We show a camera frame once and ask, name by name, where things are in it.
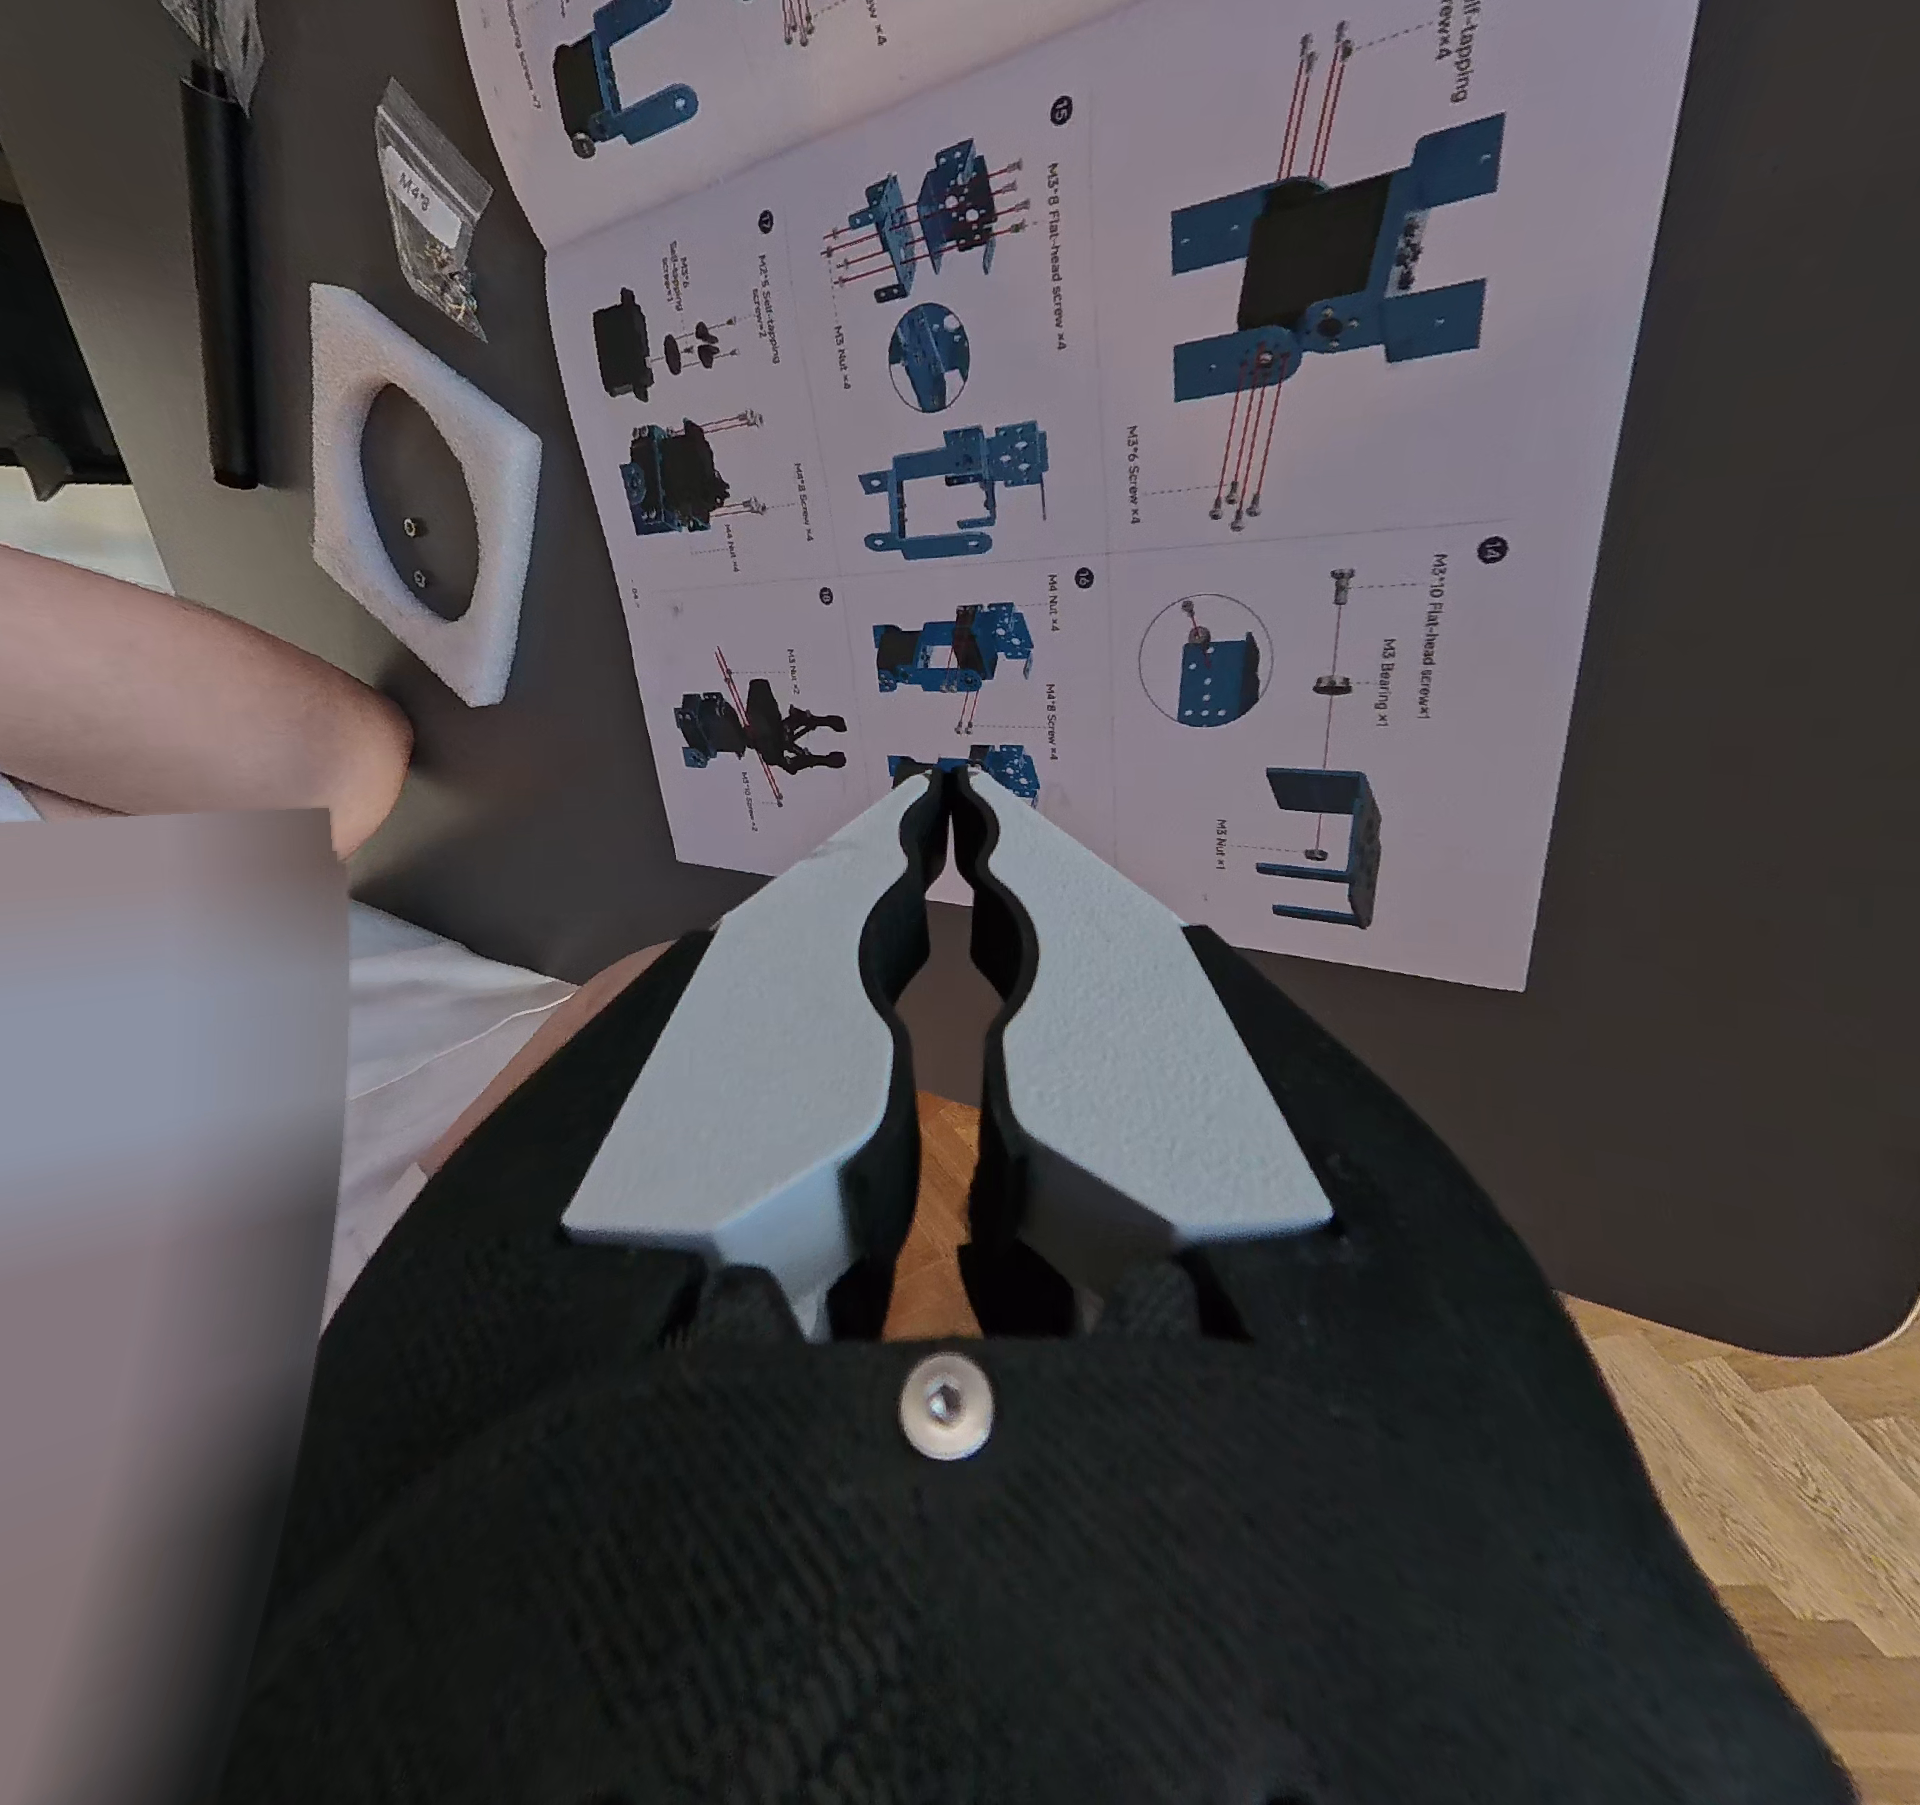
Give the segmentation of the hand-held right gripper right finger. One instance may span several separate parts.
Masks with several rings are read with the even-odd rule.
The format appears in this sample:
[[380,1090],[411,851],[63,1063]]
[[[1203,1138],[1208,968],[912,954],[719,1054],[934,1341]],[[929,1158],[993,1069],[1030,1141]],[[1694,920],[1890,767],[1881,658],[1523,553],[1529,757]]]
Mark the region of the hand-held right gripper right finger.
[[980,766],[949,772],[984,1043],[962,1274],[977,1313],[1076,1313],[1195,1245],[1331,1202],[1181,920]]

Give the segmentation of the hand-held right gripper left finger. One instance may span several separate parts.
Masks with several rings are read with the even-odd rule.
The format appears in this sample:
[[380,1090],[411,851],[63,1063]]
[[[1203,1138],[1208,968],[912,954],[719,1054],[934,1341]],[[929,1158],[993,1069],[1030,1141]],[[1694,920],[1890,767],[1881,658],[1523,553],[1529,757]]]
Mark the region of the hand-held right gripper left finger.
[[920,1189],[896,1003],[929,953],[947,778],[877,805],[728,912],[564,1211],[573,1239],[773,1274],[804,1338],[880,1338]]

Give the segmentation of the person's left forearm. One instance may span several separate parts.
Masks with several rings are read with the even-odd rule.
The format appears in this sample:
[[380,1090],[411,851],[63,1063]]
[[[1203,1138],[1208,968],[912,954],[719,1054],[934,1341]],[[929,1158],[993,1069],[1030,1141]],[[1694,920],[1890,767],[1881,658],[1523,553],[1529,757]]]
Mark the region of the person's left forearm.
[[302,810],[351,856],[400,800],[401,710],[191,601],[2,550],[2,815]]

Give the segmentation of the dark grey desk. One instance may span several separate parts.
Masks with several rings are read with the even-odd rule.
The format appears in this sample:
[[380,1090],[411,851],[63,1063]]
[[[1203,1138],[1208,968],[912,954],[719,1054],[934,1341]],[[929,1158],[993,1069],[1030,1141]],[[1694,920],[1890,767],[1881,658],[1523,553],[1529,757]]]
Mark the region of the dark grey desk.
[[[2,0],[5,153],[176,591],[417,724],[355,894],[584,982],[714,921],[679,863],[545,313],[453,0],[259,0],[269,485],[207,475],[159,0]],[[488,336],[413,298],[373,147],[398,76],[497,186]],[[1704,0],[1523,994],[1261,956],[1563,1289],[1845,1354],[1916,1291],[1916,0]],[[512,691],[467,710],[313,564],[313,280],[543,438]]]

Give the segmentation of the white shirt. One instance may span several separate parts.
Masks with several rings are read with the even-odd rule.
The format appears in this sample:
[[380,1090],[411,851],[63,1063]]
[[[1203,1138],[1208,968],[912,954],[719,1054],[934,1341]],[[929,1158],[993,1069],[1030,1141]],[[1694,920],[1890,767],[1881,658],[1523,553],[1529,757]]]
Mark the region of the white shirt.
[[348,1105],[325,1317],[423,1192],[423,1158],[573,994],[368,904],[348,910]]

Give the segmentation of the printed instruction sheet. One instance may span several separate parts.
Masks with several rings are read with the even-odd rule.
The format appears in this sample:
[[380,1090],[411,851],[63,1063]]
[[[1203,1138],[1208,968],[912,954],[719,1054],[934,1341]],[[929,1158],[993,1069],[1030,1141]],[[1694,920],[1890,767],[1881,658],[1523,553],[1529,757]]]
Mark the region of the printed instruction sheet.
[[663,825],[1519,992],[1697,0],[457,0]]

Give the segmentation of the black cylinder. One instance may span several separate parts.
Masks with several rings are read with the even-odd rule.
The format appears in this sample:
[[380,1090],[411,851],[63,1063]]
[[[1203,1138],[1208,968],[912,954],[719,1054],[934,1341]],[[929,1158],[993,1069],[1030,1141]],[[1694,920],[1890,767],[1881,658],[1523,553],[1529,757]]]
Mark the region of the black cylinder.
[[207,468],[216,485],[259,485],[251,306],[247,114],[227,76],[195,59],[181,80],[181,141],[203,372]]

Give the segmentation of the small crumpled clear bag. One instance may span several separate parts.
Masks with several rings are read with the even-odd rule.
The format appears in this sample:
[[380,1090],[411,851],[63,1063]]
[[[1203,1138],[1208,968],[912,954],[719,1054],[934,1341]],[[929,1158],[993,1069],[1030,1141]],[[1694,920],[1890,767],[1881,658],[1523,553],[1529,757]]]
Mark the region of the small crumpled clear bag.
[[388,79],[375,113],[375,141],[400,271],[423,302],[485,340],[471,248],[492,186]]

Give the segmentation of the white foam frame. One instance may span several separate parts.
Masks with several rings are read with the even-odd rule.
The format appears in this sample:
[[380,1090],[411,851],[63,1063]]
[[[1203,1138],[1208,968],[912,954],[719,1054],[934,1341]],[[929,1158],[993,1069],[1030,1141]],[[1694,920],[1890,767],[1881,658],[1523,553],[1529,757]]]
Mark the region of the white foam frame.
[[[467,707],[503,701],[541,497],[541,438],[348,286],[310,284],[313,555]],[[457,460],[477,523],[467,609],[439,618],[380,541],[363,425],[383,391],[421,405]]]

